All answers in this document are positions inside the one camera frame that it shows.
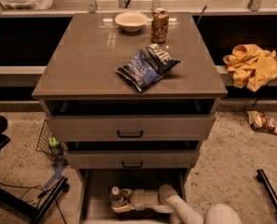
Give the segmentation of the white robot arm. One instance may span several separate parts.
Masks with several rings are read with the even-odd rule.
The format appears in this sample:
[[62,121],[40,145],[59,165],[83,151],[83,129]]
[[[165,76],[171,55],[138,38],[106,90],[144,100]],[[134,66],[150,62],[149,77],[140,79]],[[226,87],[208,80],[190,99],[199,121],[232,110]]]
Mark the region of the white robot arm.
[[158,190],[111,188],[111,208],[116,213],[152,209],[170,214],[172,224],[242,224],[238,214],[228,205],[211,205],[203,217],[167,184]]

